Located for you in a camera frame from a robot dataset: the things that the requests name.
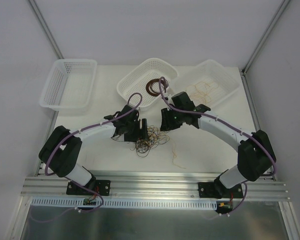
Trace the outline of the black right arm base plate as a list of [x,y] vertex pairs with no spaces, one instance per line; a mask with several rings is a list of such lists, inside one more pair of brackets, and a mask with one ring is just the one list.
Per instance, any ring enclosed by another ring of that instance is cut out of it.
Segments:
[[213,199],[242,199],[244,196],[241,184],[237,184],[232,188],[222,186],[217,189],[214,182],[199,182],[198,194],[200,198]]

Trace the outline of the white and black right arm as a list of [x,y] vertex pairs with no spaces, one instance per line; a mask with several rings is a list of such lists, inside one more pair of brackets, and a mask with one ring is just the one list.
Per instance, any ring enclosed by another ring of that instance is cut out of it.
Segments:
[[237,152],[237,163],[221,173],[203,189],[203,194],[215,199],[228,196],[235,186],[265,177],[276,168],[276,157],[266,132],[246,132],[214,113],[210,107],[195,105],[186,92],[161,95],[167,107],[161,110],[161,131],[168,132],[187,124],[206,131],[227,143]]

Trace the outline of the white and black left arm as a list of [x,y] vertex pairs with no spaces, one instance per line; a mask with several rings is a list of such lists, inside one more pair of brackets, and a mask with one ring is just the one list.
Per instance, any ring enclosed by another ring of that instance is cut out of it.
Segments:
[[70,194],[109,195],[110,181],[96,177],[77,161],[81,149],[97,141],[123,137],[125,142],[136,143],[147,140],[147,120],[139,118],[139,111],[125,105],[121,111],[107,115],[99,123],[70,131],[64,126],[56,127],[43,147],[38,158],[60,178],[71,181]]

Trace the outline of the brown yellow wire ball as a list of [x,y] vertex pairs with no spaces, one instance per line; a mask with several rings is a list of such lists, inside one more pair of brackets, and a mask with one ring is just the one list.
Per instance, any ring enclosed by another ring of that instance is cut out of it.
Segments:
[[177,157],[176,143],[170,138],[167,132],[161,131],[157,126],[147,125],[147,134],[148,139],[134,142],[133,147],[130,148],[138,157],[145,158],[151,150],[168,142],[171,143],[172,159],[174,160]]

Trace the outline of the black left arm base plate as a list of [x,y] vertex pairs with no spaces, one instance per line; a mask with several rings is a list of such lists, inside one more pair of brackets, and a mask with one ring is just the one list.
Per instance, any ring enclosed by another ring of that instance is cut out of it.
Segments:
[[[84,185],[84,187],[87,189],[90,189],[94,192],[97,192],[101,196],[109,196],[110,189],[111,189],[111,181],[110,180],[91,179],[86,185]],[[72,181],[70,181],[67,184],[66,195],[88,196],[88,195],[92,195],[92,193],[90,191],[83,189],[82,187],[79,187],[78,185],[76,185]]]

